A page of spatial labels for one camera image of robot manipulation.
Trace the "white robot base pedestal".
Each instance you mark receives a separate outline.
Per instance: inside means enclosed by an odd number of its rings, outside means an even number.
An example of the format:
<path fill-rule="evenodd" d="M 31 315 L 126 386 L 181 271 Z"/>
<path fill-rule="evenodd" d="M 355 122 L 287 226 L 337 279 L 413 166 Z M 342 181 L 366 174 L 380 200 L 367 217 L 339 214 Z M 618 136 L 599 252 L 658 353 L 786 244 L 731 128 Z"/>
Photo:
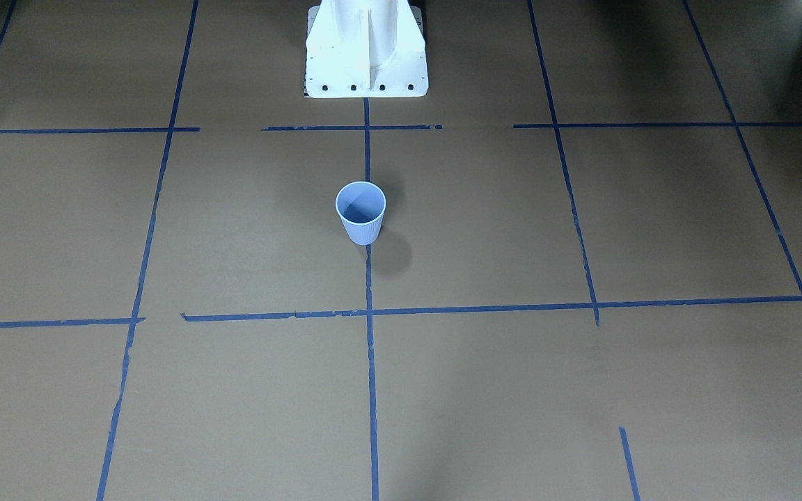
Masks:
<path fill-rule="evenodd" d="M 322 1 L 308 9 L 309 98 L 414 98 L 429 85 L 423 1 Z"/>

